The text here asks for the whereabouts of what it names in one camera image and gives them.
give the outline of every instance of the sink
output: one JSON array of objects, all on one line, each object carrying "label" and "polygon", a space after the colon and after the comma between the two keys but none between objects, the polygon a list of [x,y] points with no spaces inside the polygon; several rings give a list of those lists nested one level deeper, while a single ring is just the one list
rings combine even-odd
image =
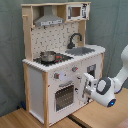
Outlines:
[{"label": "sink", "polygon": [[65,53],[75,55],[75,56],[82,56],[91,52],[95,52],[95,50],[91,48],[85,48],[85,47],[78,47],[78,48],[68,49],[65,51]]}]

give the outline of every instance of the oven door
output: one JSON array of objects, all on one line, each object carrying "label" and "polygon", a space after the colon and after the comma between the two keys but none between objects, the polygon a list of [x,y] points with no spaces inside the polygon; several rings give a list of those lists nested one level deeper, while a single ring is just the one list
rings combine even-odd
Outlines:
[{"label": "oven door", "polygon": [[49,122],[52,124],[79,109],[78,88],[80,81],[76,75],[49,87]]}]

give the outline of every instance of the stove top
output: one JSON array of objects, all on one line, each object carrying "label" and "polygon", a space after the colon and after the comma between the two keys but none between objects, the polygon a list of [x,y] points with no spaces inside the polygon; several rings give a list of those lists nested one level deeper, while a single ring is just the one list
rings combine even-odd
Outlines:
[{"label": "stove top", "polygon": [[33,61],[48,67],[54,64],[58,64],[58,63],[73,59],[73,57],[63,55],[60,53],[56,53],[56,56],[61,56],[61,59],[56,59],[55,61],[52,61],[52,62],[45,62],[45,61],[42,61],[41,57],[39,57],[39,58],[33,59]]}]

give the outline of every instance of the microwave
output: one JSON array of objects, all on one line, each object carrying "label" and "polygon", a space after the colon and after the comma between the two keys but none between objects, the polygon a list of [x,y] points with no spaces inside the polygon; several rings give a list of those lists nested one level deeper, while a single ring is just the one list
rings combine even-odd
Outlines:
[{"label": "microwave", "polygon": [[67,5],[67,21],[88,19],[90,4]]}]

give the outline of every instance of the faucet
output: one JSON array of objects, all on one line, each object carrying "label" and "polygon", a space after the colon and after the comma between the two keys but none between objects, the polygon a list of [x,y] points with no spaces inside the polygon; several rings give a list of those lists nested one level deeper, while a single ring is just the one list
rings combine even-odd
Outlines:
[{"label": "faucet", "polygon": [[74,33],[71,38],[70,38],[70,43],[68,44],[68,49],[72,49],[73,47],[75,47],[75,44],[73,44],[72,39],[75,35],[79,35],[80,36],[80,41],[82,41],[82,35],[80,33]]}]

